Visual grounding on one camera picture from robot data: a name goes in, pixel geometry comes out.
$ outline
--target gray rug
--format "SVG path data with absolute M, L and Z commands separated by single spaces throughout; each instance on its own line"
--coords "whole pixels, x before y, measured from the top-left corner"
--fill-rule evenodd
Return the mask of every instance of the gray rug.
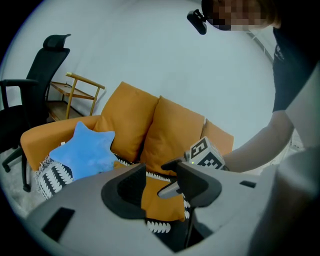
M 0 154 L 0 163 L 14 150 L 10 149 Z M 7 196 L 7 199 L 16 214 L 25 218 L 34 208 L 45 201 L 44 197 L 37 192 L 35 175 L 27 165 L 27 182 L 31 185 L 31 192 L 23 190 L 21 157 L 9 164 L 11 171 L 6 173 L 2 164 L 0 164 L 0 185 Z

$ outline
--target chair armrest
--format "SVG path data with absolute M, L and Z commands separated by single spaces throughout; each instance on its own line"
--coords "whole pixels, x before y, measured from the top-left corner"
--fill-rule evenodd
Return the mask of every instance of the chair armrest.
M 92 130 L 99 117 L 100 115 L 93 115 L 56 121 L 24 132 L 20 142 L 32 170 L 37 171 L 40 163 L 52 150 L 73 137 L 77 122 L 83 122 Z
M 37 86 L 39 82 L 33 79 L 5 79 L 0 81 L 0 85 L 4 87 L 10 86 Z
M 39 82 L 33 79 L 5 79 L 0 81 L 4 109 L 6 110 L 9 108 L 6 87 L 19 86 L 20 88 L 25 88 L 29 86 L 37 86 L 38 84 Z

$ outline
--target chair backrest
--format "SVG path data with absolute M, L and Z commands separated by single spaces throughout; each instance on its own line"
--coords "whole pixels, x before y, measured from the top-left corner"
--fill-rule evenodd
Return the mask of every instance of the chair backrest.
M 37 80 L 38 86 L 20 88 L 21 101 L 26 111 L 29 125 L 35 127 L 46 123 L 48 109 L 45 94 L 50 81 L 68 56 L 70 49 L 64 48 L 66 35 L 50 35 L 43 42 L 43 48 L 35 56 L 27 79 Z

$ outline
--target blue star pillow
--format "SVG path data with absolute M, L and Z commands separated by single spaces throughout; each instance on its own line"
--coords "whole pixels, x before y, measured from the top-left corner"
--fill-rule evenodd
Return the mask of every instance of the blue star pillow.
M 114 168 L 117 157 L 110 151 L 114 138 L 114 131 L 96 132 L 78 122 L 72 139 L 52 150 L 49 156 L 69 167 L 76 181 Z

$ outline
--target white cube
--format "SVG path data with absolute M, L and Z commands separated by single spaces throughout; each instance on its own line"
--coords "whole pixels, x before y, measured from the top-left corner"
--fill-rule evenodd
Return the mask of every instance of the white cube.
M 190 147 L 191 164 L 221 170 L 225 161 L 219 150 L 205 136 Z

